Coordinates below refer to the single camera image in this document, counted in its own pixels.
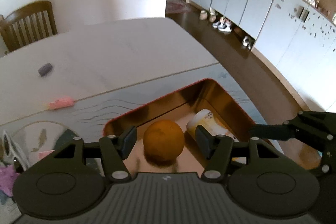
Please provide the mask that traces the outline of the white yellow plastic bottle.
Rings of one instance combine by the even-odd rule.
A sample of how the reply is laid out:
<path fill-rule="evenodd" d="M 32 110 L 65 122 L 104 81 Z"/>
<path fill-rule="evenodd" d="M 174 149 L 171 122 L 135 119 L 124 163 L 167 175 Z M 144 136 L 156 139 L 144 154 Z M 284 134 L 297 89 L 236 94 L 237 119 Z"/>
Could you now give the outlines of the white yellow plastic bottle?
<path fill-rule="evenodd" d="M 196 140 L 197 126 L 203 126 L 212 136 L 226 135 L 234 141 L 239 141 L 229 128 L 208 109 L 199 111 L 186 125 L 187 132 L 194 140 Z"/>

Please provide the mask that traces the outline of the white sneakers pair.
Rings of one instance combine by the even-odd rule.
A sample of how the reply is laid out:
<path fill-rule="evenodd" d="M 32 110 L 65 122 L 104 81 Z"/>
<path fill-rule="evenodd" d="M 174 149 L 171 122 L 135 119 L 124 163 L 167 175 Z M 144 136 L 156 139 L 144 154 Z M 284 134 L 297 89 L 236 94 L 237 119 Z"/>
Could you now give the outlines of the white sneakers pair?
<path fill-rule="evenodd" d="M 217 22 L 212 24 L 219 32 L 230 33 L 232 31 L 232 21 L 222 16 Z"/>

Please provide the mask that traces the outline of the fish pattern table mat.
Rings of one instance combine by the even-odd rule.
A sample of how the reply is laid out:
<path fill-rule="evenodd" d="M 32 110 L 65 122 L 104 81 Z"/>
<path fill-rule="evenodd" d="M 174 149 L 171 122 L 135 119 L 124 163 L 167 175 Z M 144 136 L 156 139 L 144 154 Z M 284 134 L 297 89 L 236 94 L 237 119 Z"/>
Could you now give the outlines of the fish pattern table mat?
<path fill-rule="evenodd" d="M 213 79 L 234 99 L 236 103 L 255 122 L 266 124 L 244 90 L 220 64 L 162 77 L 123 89 L 114 90 L 76 102 L 74 107 L 43 111 L 28 118 L 8 123 L 1 128 L 8 130 L 15 143 L 24 151 L 30 163 L 39 159 L 39 153 L 56 149 L 72 137 L 80 136 L 85 141 L 94 142 L 102 137 L 104 125 L 128 111 L 145 106 L 158 98 L 184 88 L 202 79 Z M 157 169 L 158 172 L 197 172 L 203 167 L 195 158 L 195 141 L 186 133 L 186 145 L 177 162 L 172 166 Z M 143 147 L 136 145 L 126 164 L 135 171 L 154 171 L 156 166 L 149 164 L 143 155 Z"/>

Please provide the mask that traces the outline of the white blue wall cabinet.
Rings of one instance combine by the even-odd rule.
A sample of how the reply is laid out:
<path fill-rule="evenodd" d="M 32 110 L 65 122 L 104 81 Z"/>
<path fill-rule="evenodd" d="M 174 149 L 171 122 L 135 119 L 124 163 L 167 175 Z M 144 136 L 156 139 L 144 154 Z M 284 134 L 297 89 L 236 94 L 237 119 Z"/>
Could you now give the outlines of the white blue wall cabinet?
<path fill-rule="evenodd" d="M 300 106 L 335 111 L 335 25 L 303 0 L 213 0 Z"/>

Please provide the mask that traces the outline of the red metal tin box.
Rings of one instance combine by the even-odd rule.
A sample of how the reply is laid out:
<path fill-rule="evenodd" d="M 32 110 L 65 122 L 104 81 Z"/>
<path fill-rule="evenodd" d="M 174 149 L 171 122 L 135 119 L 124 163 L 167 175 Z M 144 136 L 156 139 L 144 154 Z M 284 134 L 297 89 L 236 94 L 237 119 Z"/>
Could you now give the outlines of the red metal tin box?
<path fill-rule="evenodd" d="M 185 133 L 183 152 L 171 163 L 156 163 L 147 158 L 143 151 L 143 134 L 154 122 L 171 120 L 185 131 L 187 123 L 203 109 L 211 110 L 240 140 L 248 140 L 248 130 L 255 124 L 252 118 L 215 81 L 204 79 L 184 88 L 166 94 L 143 106 L 111 119 L 103 129 L 103 134 L 121 135 L 131 126 L 137 129 L 137 143 L 124 164 L 132 175 L 139 172 L 202 174 L 208 161 L 203 157 L 196 141 Z"/>

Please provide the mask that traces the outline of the brown wooden chair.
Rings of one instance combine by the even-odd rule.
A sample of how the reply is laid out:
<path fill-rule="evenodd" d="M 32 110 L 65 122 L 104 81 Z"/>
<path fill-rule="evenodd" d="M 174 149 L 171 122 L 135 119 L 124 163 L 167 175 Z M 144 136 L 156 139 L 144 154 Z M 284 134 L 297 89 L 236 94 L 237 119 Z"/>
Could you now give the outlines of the brown wooden chair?
<path fill-rule="evenodd" d="M 29 3 L 1 16 L 1 37 L 10 52 L 57 34 L 51 1 Z"/>

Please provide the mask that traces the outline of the white cup dark contents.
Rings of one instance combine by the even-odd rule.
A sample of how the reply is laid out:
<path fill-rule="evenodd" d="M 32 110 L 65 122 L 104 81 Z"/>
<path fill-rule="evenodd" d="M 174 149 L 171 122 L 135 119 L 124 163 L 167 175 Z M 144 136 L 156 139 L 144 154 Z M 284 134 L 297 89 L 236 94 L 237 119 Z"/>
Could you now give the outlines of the white cup dark contents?
<path fill-rule="evenodd" d="M 3 159 L 6 163 L 14 166 L 16 170 L 27 170 L 30 163 L 21 146 L 13 141 L 7 130 L 2 132 Z"/>

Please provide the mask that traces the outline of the orange fruit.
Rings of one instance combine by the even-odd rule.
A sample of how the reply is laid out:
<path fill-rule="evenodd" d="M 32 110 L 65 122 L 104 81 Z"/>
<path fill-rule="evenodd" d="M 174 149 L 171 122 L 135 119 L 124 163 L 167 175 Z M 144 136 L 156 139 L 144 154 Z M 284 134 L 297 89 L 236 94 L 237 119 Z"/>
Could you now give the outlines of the orange fruit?
<path fill-rule="evenodd" d="M 184 146 L 184 132 L 171 120 L 154 122 L 143 135 L 144 153 L 154 161 L 173 161 L 182 153 Z"/>

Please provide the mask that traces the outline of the small grey cylinder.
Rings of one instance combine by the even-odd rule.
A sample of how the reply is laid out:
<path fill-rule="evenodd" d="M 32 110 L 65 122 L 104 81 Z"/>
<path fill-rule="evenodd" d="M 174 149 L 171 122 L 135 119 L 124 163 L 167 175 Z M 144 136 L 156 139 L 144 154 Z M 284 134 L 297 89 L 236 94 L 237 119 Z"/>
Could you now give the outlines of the small grey cylinder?
<path fill-rule="evenodd" d="M 52 69 L 53 69 L 52 64 L 46 63 L 45 65 L 43 65 L 42 67 L 38 69 L 38 73 L 40 77 L 45 77 L 52 71 Z"/>

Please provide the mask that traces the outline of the purple black plush toy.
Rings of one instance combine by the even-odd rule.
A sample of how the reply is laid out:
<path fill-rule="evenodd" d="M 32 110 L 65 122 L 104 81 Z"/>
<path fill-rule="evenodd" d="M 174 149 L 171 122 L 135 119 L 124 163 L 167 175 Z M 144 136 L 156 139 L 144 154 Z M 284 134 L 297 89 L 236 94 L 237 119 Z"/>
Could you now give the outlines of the purple black plush toy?
<path fill-rule="evenodd" d="M 13 186 L 19 173 L 16 172 L 13 165 L 2 166 L 0 169 L 0 188 L 8 197 L 13 196 Z"/>

